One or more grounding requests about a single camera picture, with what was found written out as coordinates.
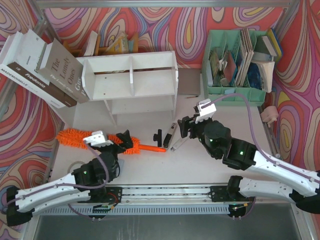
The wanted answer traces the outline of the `orange microfiber duster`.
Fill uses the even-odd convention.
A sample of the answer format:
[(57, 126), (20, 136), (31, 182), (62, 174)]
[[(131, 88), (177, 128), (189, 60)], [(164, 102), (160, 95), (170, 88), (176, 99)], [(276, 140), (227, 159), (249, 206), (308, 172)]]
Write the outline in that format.
[[(67, 129), (61, 130), (57, 134), (56, 139), (60, 144), (64, 146), (86, 149), (83, 139), (86, 137), (90, 137), (92, 134), (95, 134), (95, 133), (98, 133), (98, 131), (93, 132), (93, 131), (79, 130), (75, 128), (67, 128)], [(124, 152), (125, 155), (140, 154), (141, 150), (151, 151), (151, 152), (160, 152), (160, 153), (166, 152), (166, 149), (162, 147), (140, 144), (140, 140), (136, 137), (131, 137), (131, 140), (133, 142), (133, 148), (126, 150)]]

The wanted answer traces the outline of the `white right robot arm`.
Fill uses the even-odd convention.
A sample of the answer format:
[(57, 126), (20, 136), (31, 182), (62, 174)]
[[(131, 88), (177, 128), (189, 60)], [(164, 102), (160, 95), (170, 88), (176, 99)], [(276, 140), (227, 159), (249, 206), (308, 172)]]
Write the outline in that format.
[(257, 146), (231, 136), (231, 130), (217, 120), (196, 122), (194, 117), (178, 120), (182, 138), (198, 139), (207, 153), (234, 170), (250, 171), (272, 178), (271, 181), (253, 180), (233, 175), (226, 193), (239, 198), (264, 197), (286, 200), (300, 210), (319, 214), (320, 173), (308, 171), (280, 159)]

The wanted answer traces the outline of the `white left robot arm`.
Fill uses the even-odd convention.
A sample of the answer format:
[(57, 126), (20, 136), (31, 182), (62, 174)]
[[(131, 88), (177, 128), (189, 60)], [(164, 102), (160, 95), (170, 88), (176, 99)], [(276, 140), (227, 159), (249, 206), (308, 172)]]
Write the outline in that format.
[(84, 137), (82, 142), (94, 154), (94, 159), (57, 180), (27, 189), (9, 187), (2, 209), (8, 226), (25, 224), (34, 216), (58, 206), (102, 202), (108, 195), (106, 185), (120, 174), (118, 155), (134, 147), (129, 130), (117, 133), (115, 137), (116, 140), (103, 131)]

